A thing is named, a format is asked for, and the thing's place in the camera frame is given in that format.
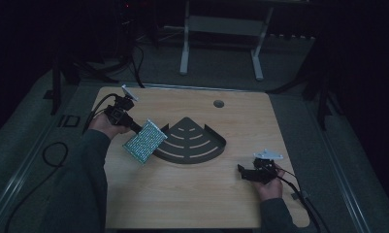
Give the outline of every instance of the wooden tabletop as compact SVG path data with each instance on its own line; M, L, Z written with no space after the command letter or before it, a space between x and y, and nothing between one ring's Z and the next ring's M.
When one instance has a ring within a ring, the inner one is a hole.
M128 114L140 125L149 118L157 126L175 125L190 117L208 125L225 138L225 151L200 164L176 164L152 155L145 165L122 145L135 133L118 135L109 147L106 173L109 185L107 228L258 228L259 200L250 182L242 180L241 164L253 169L253 154L263 149L281 153L277 163L293 173L293 167L276 115L265 93L203 89L130 88L140 99ZM96 103L120 87L103 87ZM215 100L223 101L216 108ZM113 104L109 99L102 105ZM284 178L297 186L296 180ZM307 212L284 185L283 198L294 223L309 224Z

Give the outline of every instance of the gray sleeve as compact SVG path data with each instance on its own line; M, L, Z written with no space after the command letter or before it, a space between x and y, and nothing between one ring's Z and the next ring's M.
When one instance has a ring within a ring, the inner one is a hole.
M282 198L264 201L260 204L262 233L296 233L298 227Z
M111 140L87 130L57 173L40 232L104 232L107 178L104 164Z

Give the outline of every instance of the black semicircle target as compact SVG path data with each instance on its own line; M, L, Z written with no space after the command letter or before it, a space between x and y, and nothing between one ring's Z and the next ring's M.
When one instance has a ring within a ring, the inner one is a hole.
M207 125L200 127L189 117L184 117L164 133L168 138L153 154L178 164L209 161L223 153L226 145L225 139L218 133Z

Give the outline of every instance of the perforated metal plate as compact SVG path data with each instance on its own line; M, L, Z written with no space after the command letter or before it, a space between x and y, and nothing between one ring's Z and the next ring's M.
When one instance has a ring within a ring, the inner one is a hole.
M154 155L178 164L195 164L209 161L224 152L225 139L205 125L201 128L191 118L185 117L172 128L163 128L167 139Z
M148 119L142 130L124 144L123 147L144 164L166 138L167 136Z

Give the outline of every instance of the cable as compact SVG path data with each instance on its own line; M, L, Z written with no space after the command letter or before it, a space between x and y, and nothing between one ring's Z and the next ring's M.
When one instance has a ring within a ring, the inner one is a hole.
M139 86L140 86L141 88L146 88L146 87L143 85L143 83L142 83L142 81L141 81L141 79L140 79L140 69L141 69L142 64L143 64L144 51L143 51L143 49L141 49L141 48L140 48L139 46L137 46L137 45L136 45L136 48L139 49L139 50L141 51L141 53L142 53L142 58L141 58L141 60L140 60L139 66L137 67L137 66L136 66L136 62L135 62L135 60L134 60L134 57L131 56L131 62L133 63L133 67L134 67L134 73L133 73L132 71L131 71L131 73L134 74L134 77L136 78L136 81L137 81L137 83L139 84Z
M119 96L117 94L108 94L106 95L103 99L100 100L100 102L98 102L98 104L95 106L95 108L91 111L91 113L88 115L88 118L87 118L87 121L85 122L85 125L84 125L84 129L82 130L82 133L85 132L85 130L87 130L91 120L94 119L94 117L96 116L96 112L97 110L100 108L101 104L103 104L104 101L106 101L108 98L110 97L115 97L115 98L118 98Z
M163 37L161 39L158 39L158 41L159 42L165 41L165 40L170 39L172 37L175 37L177 35L181 35L183 32L184 32L184 30L180 30L179 32L175 32L175 33L171 34L170 36L166 36L166 37Z
M279 178L280 180L282 180L283 182L287 183L293 190L294 192L297 194L301 204L303 204L304 208L307 210L307 213L308 213L308 217L312 220L312 222L314 223L314 226L315 228L317 229L317 232L320 233L321 232L321 228L320 228L320 225L318 224L318 221L317 219L315 218L314 214L312 213L311 209L308 207L307 203L306 203L306 200L305 198L303 197L303 195L301 194L301 192L297 189L297 187L289 182L288 180L284 179L283 177L279 176L278 174L273 174L267 167L263 166L263 168L268 172L268 173L271 173L272 175L275 175L277 178ZM278 170L282 170L290 175L292 175L293 177L296 178L296 176L294 176L293 174L291 174L290 172L284 170L284 169L278 169Z
M284 171L285 173L287 173L287 174L293 176L293 177L296 179L296 181L297 181L298 187L301 189L300 182L299 182L298 178L297 178L294 174L292 174L292 173L290 173L290 172L288 172L288 171L286 171L286 170L284 170L284 169L282 169L282 168L281 168L281 169L278 169L278 170ZM331 232L330 229L328 228L328 225L327 225L327 223L325 222L324 218L323 218L322 215L318 212L318 210L314 207L314 205L313 205L312 202L308 199L308 197L304 197L304 199L308 201L308 204L311 206L311 208L315 211L315 213L317 214L317 216L320 218L320 220L321 220L322 224L324 225L324 228L326 229L326 231L327 231L327 232Z
M57 164L52 164L50 163L48 160L47 160L47 151L49 150L49 148L53 147L53 146L56 146L56 145L61 145L63 146L63 148L65 149L65 152L64 152L64 155L63 155L63 158L57 163ZM31 189L30 192L27 193L27 195L25 195L21 201L18 202L18 204L15 206L15 208L13 209L13 211L10 213L10 216L7 220L7 223L6 223L6 226L5 226L5 229L4 229L4 232L7 233L9 232L9 229L10 229L10 224L12 222L12 219L13 219L13 216L16 214L16 212L18 211L18 209L22 206L22 204L24 204L24 202L39 188L41 187L46 181L49 180L49 178L51 178L59 168L61 168L63 166L63 163L65 162L66 158L67 158L67 155L68 155L68 147L65 143L62 143L62 142L56 142L56 143L53 143L53 144L50 144L48 145L47 147L45 147L43 149L43 160L44 162L50 166L50 167L53 167L54 170L52 170L51 173L49 173L48 176L46 176L45 179L43 179L39 184L37 184L37 186L35 186L33 189Z

